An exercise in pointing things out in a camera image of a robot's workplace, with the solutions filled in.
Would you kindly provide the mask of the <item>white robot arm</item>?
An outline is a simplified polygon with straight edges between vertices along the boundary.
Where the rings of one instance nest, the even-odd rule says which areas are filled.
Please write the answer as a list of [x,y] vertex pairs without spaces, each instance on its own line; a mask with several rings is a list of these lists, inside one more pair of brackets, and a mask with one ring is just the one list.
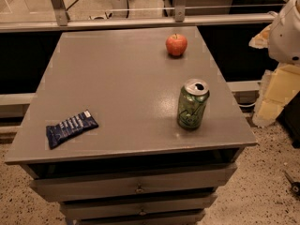
[[273,22],[253,37],[249,47],[268,49],[277,68],[262,75],[252,121],[268,127],[300,92],[300,0],[289,0]]

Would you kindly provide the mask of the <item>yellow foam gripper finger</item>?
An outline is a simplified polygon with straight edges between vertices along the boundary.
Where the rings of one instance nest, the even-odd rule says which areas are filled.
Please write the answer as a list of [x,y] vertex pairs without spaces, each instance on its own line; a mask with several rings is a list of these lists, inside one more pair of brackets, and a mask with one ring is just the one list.
[[255,126],[268,127],[300,91],[299,29],[267,25],[250,40],[248,46],[266,49],[268,55],[277,61],[273,72],[266,70],[262,75],[259,98],[252,116]]

